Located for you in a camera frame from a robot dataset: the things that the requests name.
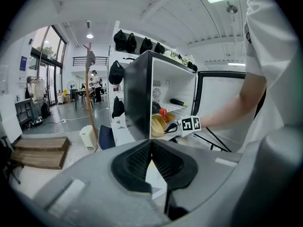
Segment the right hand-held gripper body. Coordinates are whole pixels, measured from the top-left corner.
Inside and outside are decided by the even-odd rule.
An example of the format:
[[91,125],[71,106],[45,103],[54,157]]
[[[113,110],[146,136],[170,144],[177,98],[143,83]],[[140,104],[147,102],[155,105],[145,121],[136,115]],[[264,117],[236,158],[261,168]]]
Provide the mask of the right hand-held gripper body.
[[201,131],[202,129],[200,118],[197,116],[181,116],[177,119],[177,123],[180,128],[181,137]]

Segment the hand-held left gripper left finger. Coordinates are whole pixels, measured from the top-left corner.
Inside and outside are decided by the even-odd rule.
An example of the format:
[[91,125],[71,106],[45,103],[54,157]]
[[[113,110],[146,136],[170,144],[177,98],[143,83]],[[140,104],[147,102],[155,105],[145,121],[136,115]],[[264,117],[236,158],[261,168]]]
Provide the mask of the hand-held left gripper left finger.
[[127,190],[151,193],[152,187],[145,180],[151,160],[151,140],[144,140],[117,155],[111,163],[111,171],[114,178]]

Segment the yellow plastic bowl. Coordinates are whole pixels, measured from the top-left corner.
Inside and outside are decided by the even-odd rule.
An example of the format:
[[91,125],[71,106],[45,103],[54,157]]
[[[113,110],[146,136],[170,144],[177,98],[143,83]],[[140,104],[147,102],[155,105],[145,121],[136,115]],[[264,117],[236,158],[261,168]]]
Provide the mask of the yellow plastic bowl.
[[166,128],[166,122],[160,115],[154,115],[151,117],[151,135],[153,137],[162,137],[165,135],[164,130]]

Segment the black mini fridge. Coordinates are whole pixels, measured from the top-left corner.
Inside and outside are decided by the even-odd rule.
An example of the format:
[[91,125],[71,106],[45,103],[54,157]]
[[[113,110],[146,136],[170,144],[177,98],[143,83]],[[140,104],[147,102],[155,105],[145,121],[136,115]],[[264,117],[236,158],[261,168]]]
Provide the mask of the black mini fridge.
[[[204,117],[223,107],[237,95],[244,82],[243,72],[200,71],[181,65],[163,55],[146,51],[125,68],[125,120],[135,140],[151,139],[153,102],[175,119],[191,115]],[[222,128],[209,127],[184,138],[181,132],[169,132],[164,140],[214,150],[238,151],[246,138],[254,116]]]

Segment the person's right forearm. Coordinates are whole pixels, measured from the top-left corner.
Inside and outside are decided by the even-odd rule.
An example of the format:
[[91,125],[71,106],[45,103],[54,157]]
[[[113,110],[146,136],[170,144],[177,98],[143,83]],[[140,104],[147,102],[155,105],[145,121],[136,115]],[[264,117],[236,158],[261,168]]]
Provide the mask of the person's right forearm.
[[247,73],[240,92],[222,109],[201,117],[202,128],[221,127],[248,115],[261,100],[267,86],[265,77]]

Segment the white trash bin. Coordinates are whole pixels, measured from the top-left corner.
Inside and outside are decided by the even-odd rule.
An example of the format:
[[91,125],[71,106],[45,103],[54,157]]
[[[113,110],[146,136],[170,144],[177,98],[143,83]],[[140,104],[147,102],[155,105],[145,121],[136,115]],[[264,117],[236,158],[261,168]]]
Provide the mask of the white trash bin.
[[95,150],[97,148],[97,141],[91,125],[83,127],[79,132],[79,135],[88,150]]

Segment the white artificial flowers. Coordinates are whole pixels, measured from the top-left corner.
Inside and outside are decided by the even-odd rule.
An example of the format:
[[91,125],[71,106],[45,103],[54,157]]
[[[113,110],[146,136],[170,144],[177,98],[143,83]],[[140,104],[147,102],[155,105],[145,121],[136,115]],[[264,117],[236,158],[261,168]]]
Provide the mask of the white artificial flowers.
[[189,62],[195,64],[195,59],[193,58],[192,55],[181,56],[180,54],[176,54],[175,52],[170,50],[166,50],[163,55],[185,66],[187,66]]

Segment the wooden coat rack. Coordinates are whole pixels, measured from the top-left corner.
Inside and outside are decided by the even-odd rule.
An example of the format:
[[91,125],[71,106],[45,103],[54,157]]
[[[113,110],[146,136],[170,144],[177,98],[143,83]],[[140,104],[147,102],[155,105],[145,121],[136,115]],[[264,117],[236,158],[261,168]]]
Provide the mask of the wooden coat rack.
[[[83,46],[87,49],[87,51],[88,50],[92,51],[92,49],[91,49],[92,43],[89,43],[88,46],[83,44]],[[89,100],[89,92],[88,92],[88,90],[89,90],[89,71],[86,71],[86,70],[85,70],[85,85],[86,85],[86,96],[87,96],[87,99]],[[89,113],[89,120],[90,120],[91,126],[93,127],[93,131],[94,131],[96,141],[98,141],[98,135],[97,135],[97,131],[96,131],[96,128],[95,128],[93,115],[92,115],[92,107],[91,107],[90,104],[87,106],[86,110]]]

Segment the dark dining table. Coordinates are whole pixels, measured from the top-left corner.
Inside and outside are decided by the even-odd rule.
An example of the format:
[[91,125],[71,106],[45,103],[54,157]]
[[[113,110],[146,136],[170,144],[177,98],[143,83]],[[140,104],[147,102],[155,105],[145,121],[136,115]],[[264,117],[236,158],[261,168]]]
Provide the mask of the dark dining table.
[[72,97],[75,101],[75,111],[78,109],[78,100],[80,99],[80,102],[82,105],[86,105],[87,102],[89,101],[89,104],[91,105],[92,108],[94,108],[94,91],[93,89],[89,89],[89,100],[87,99],[86,96],[86,91],[85,90],[76,90],[74,91],[74,96]]

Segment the white metal shelf rack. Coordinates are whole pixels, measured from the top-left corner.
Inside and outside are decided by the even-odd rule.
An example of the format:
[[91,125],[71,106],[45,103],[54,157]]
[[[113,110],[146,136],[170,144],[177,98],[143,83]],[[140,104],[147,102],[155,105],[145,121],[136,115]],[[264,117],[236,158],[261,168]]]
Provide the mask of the white metal shelf rack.
[[117,90],[113,84],[107,85],[109,113],[113,112],[116,96],[125,106],[120,117],[110,118],[116,145],[152,139],[154,83],[159,82],[161,87],[171,86],[172,79],[184,72],[181,64],[149,50],[142,55],[117,51],[114,40],[110,43],[108,58],[109,69],[117,60],[125,70]]

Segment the standing electric fan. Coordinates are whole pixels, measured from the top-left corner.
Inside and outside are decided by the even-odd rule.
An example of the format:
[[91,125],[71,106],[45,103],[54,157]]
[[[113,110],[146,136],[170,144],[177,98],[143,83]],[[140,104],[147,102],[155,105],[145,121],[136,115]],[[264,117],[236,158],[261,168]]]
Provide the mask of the standing electric fan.
[[71,98],[71,101],[74,99],[74,92],[77,90],[77,84],[75,81],[73,80],[70,80],[68,83],[67,83],[67,89],[69,90],[69,93],[70,93],[70,98]]

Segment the black metal railing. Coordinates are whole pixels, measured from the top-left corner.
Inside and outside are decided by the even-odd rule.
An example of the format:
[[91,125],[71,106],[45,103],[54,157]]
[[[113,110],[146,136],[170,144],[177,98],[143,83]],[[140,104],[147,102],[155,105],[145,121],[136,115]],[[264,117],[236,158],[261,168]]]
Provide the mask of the black metal railing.
[[[86,66],[87,57],[73,57],[73,67],[75,66]],[[90,65],[96,66],[107,66],[108,57],[95,57],[94,60],[89,59]]]

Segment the person in white shirt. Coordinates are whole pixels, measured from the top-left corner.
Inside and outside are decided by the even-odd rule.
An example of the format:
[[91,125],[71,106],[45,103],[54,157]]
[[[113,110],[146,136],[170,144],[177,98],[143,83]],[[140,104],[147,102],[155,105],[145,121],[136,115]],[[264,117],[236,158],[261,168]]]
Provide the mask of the person in white shirt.
[[275,129],[303,125],[303,49],[274,0],[248,0],[246,72],[265,78],[266,96],[238,152]]

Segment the round ceiling smoke detector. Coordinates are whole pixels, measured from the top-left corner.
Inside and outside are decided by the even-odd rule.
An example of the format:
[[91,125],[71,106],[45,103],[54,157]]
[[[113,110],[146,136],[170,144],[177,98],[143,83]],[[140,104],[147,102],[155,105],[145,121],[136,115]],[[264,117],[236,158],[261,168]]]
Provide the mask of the round ceiling smoke detector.
[[226,11],[229,14],[236,14],[238,12],[238,8],[235,5],[232,5],[229,1],[227,1]]

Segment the clothes rack with garments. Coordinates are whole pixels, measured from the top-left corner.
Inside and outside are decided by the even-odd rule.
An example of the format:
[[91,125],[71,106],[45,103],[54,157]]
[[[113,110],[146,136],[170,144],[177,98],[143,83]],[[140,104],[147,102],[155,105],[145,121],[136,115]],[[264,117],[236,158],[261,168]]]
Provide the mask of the clothes rack with garments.
[[33,102],[47,100],[46,84],[41,77],[27,77],[25,99],[31,99]]

